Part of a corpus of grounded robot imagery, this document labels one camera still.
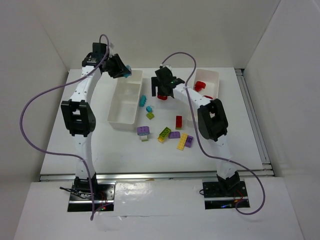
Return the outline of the red oval lego piece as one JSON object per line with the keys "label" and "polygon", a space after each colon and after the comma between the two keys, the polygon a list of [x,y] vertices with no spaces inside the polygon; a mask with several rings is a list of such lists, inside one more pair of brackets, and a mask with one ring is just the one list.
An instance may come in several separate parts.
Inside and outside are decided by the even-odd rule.
{"label": "red oval lego piece", "polygon": [[157,98],[160,99],[160,100],[162,100],[162,101],[166,101],[166,100],[168,99],[168,96],[158,94],[158,95],[157,95]]}

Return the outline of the long cyan lego brick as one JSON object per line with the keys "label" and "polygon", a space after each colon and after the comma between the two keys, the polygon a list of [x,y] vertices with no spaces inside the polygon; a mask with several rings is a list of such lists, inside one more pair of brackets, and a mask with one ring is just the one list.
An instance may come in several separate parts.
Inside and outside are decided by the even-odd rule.
{"label": "long cyan lego brick", "polygon": [[144,107],[147,101],[147,97],[143,94],[139,100],[139,107]]}

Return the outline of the small cyan lego brick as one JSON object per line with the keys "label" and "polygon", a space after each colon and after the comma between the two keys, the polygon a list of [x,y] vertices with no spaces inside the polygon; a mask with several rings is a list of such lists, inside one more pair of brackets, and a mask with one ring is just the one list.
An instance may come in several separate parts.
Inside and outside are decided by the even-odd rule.
{"label": "small cyan lego brick", "polygon": [[152,113],[152,112],[153,112],[153,109],[152,109],[151,106],[147,106],[147,107],[146,107],[146,111],[147,111],[148,113]]}

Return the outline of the cyan patterned lego piece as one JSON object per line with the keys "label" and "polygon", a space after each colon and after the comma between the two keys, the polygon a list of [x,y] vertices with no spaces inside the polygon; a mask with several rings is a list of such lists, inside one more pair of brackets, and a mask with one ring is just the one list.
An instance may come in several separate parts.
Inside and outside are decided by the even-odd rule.
{"label": "cyan patterned lego piece", "polygon": [[125,73],[123,74],[123,76],[125,77],[125,78],[127,78],[127,77],[129,77],[129,76],[131,76],[132,75],[132,69],[131,69],[131,67],[129,66],[129,65],[127,65],[126,66],[126,71],[125,71]]}

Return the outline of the small lime green lego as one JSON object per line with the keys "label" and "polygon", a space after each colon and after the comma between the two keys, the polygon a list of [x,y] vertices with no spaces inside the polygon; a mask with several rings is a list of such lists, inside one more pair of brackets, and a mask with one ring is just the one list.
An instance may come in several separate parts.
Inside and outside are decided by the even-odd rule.
{"label": "small lime green lego", "polygon": [[154,114],[153,114],[152,112],[148,112],[148,113],[146,114],[146,117],[147,117],[149,120],[151,120],[151,119],[153,119],[155,116],[154,116]]}

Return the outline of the small red square lego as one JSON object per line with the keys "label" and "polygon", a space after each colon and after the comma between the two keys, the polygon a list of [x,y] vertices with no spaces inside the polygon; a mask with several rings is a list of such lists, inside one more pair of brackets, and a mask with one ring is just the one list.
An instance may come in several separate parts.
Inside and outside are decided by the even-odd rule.
{"label": "small red square lego", "polygon": [[197,81],[197,82],[195,83],[195,85],[194,85],[194,90],[195,90],[196,92],[199,92],[199,91],[201,91],[202,89],[203,89],[203,82]]}

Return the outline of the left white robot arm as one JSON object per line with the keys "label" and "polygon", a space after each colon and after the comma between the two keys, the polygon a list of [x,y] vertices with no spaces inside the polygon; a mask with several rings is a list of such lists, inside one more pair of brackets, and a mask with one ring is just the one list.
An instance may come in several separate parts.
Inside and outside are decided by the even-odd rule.
{"label": "left white robot arm", "polygon": [[97,121],[90,102],[104,72],[114,79],[126,78],[131,75],[131,68],[124,65],[118,54],[112,53],[108,44],[94,42],[92,52],[82,61],[81,81],[72,96],[60,105],[65,127],[74,140],[76,155],[80,157],[73,184],[76,193],[95,194],[98,188],[91,147]]}

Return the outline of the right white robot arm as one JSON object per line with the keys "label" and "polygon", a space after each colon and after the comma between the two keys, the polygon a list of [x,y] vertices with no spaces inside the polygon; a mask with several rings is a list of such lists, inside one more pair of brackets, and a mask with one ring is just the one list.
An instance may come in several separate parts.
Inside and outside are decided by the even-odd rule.
{"label": "right white robot arm", "polygon": [[176,76],[167,66],[161,66],[151,78],[151,95],[171,97],[192,107],[191,116],[194,117],[194,128],[204,139],[216,143],[215,156],[217,179],[221,192],[228,193],[240,182],[237,169],[229,159],[218,156],[229,156],[226,144],[227,128],[229,126],[222,102],[201,95],[196,90],[186,86],[186,82]]}

